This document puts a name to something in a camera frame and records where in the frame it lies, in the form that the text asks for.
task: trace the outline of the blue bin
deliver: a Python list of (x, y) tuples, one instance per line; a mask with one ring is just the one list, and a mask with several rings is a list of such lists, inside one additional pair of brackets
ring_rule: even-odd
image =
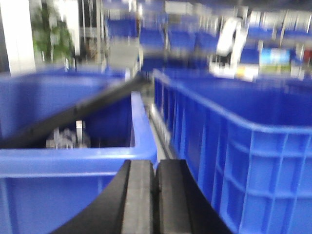
[(165, 44), (163, 30), (141, 28), (140, 44), (145, 48), (163, 49)]
[(137, 20), (129, 19), (107, 19), (107, 29), (109, 38), (136, 38)]
[(170, 49), (193, 51), (196, 35), (191, 26), (171, 25), (168, 29)]
[(213, 36), (206, 32), (196, 34), (196, 46), (205, 52), (216, 53), (219, 36)]
[[(100, 92), (120, 79), (55, 72), (0, 79), (1, 137)], [(156, 146), (140, 94), (84, 119), (106, 148), (1, 149), (0, 233), (49, 233), (105, 188), (125, 159), (156, 163)]]
[(175, 149), (233, 233), (312, 233), (311, 92), (156, 79), (175, 92)]
[(166, 68), (163, 72), (154, 70), (155, 76), (155, 104), (164, 119), (170, 132), (174, 127), (174, 115), (176, 104), (176, 91), (170, 87), (172, 81), (175, 82), (194, 82), (194, 79), (211, 79), (207, 70), (204, 69), (175, 69)]

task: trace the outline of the black bar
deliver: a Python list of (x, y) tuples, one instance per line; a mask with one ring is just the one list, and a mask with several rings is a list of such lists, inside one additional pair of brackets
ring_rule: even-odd
[(126, 160), (89, 206), (51, 234), (120, 234), (130, 165), (130, 160)]
[(24, 128), (15, 136), (1, 141), (0, 148), (27, 147), (42, 137), (47, 136), (53, 129), (64, 127), (78, 119), (82, 119), (90, 113), (128, 96), (132, 91), (141, 89), (142, 86), (148, 83), (149, 81), (147, 79), (141, 74), (138, 74), (134, 79), (126, 81), (121, 85), (108, 88), (95, 97), (82, 101), (43, 121)]
[(179, 160), (162, 160), (156, 180), (159, 188), (160, 234), (191, 234), (190, 217)]
[(131, 161), (121, 234), (153, 233), (153, 180), (150, 161)]

